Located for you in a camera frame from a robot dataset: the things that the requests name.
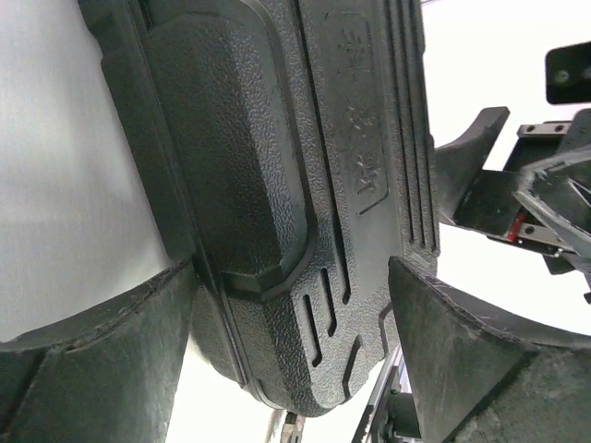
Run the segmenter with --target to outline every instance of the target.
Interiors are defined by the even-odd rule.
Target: white wall
[[[165,268],[75,0],[0,0],[0,341]]]

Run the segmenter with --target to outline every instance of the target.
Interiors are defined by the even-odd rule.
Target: white background
[[[508,105],[512,117],[487,164],[498,169],[520,124],[572,118],[576,108],[545,102],[544,56],[591,40],[589,7],[586,0],[426,6],[436,143],[459,136],[482,107]],[[0,0],[0,341],[96,305],[166,266],[100,59],[75,0]],[[550,277],[541,257],[447,227],[441,243],[443,280],[522,316],[591,334],[580,275]],[[350,441],[370,389],[309,420],[305,443]],[[168,443],[259,443],[269,415],[189,345]]]

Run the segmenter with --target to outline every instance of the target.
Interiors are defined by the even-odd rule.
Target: black plastic case
[[[328,412],[397,344],[388,260],[435,272],[412,0],[85,0],[193,334],[270,406]]]

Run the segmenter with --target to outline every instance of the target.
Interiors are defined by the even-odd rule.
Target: embossed logo
[[[342,172],[349,199],[356,212],[363,214],[388,195],[371,32],[366,18],[358,13],[331,13],[325,24],[335,78],[332,109]]]

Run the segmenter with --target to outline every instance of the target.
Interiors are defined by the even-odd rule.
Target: metal screw
[[[571,75],[569,74],[569,72],[563,69],[556,73],[556,75],[554,76],[554,81],[556,81],[556,83],[566,83],[567,81],[569,81],[570,77]]]

